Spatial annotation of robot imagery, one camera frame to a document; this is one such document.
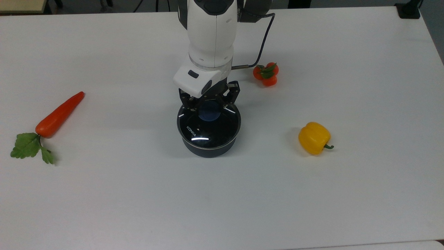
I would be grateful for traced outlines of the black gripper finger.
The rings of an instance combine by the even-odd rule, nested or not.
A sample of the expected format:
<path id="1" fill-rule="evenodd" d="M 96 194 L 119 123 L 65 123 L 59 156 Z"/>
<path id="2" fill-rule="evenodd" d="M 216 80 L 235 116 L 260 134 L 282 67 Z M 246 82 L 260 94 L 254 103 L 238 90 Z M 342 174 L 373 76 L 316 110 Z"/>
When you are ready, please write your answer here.
<path id="1" fill-rule="evenodd" d="M 189 95 L 187 92 L 179 88 L 179 98 L 184 109 L 195 112 L 198 108 L 199 98 Z"/>
<path id="2" fill-rule="evenodd" d="M 239 93 L 240 86 L 238 81 L 225 81 L 222 91 L 222 110 L 227 108 L 229 105 L 234 105 Z"/>

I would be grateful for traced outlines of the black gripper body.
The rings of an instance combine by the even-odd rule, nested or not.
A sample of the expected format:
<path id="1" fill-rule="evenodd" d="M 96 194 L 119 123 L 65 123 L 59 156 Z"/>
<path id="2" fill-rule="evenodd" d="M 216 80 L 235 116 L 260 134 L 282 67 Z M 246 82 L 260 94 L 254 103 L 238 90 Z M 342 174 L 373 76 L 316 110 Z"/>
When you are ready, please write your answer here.
<path id="1" fill-rule="evenodd" d="M 229 92 L 227 83 L 215 84 L 204 92 L 204 94 L 198 100 L 199 102 L 214 100 L 221 106 L 232 104 L 232 96 Z"/>

